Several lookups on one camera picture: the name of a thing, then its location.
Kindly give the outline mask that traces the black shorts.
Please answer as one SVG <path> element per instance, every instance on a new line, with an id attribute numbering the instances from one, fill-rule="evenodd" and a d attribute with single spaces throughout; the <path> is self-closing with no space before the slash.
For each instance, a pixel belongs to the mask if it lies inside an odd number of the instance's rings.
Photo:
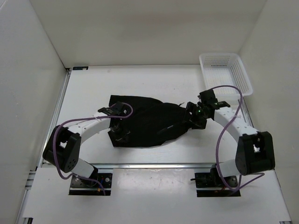
<path id="1" fill-rule="evenodd" d="M 179 138 L 192 128 L 192 124 L 183 121 L 185 108 L 177 104 L 148 97 L 111 95 L 109 105 L 117 102 L 131 105 L 133 114 L 124 120 L 111 120 L 111 126 L 118 123 L 129 132 L 124 139 L 117 140 L 109 131 L 114 147 L 156 147 Z"/>

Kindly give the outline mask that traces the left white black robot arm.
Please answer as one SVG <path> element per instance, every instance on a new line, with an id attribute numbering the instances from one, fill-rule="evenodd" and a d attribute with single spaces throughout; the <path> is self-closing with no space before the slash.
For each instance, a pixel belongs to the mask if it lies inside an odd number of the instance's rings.
<path id="1" fill-rule="evenodd" d="M 126 119 L 132 113 L 130 107 L 120 110 L 103 107 L 91 117 L 71 119 L 56 126 L 43 151 L 43 159 L 54 165 L 64 180 L 70 177 L 62 173 L 70 173 L 88 187 L 96 185 L 98 169 L 79 158 L 80 147 L 95 134 L 108 129 L 111 119 Z"/>

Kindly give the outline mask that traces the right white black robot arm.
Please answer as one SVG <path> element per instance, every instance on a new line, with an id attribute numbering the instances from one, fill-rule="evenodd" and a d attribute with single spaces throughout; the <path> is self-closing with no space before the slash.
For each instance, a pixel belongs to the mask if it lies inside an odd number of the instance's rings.
<path id="1" fill-rule="evenodd" d="M 269 132 L 260 132 L 247 125 L 225 101 L 187 103 L 184 121 L 193 129 L 205 129 L 208 119 L 221 125 L 222 132 L 228 132 L 237 143 L 234 159 L 219 162 L 216 156 L 216 164 L 210 174 L 211 184 L 219 187 L 227 177 L 258 174 L 275 168 L 273 138 Z"/>

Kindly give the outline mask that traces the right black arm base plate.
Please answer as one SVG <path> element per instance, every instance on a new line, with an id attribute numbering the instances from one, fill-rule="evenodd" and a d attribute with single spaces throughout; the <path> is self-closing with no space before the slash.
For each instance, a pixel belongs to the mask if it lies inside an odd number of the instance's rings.
<path id="1" fill-rule="evenodd" d="M 209 172 L 194 173 L 190 181 L 195 182 L 197 197 L 240 197 L 239 190 L 231 191 L 223 183 L 216 168 L 211 168 Z"/>

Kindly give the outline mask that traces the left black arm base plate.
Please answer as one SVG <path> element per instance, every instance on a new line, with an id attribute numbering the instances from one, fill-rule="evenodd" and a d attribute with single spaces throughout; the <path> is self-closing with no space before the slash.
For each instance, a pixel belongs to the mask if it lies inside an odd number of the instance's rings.
<path id="1" fill-rule="evenodd" d="M 113 173 L 98 173 L 96 180 L 102 185 L 100 187 L 97 182 L 84 180 L 73 176 L 71 178 L 69 195 L 71 196 L 110 196 L 112 189 Z"/>

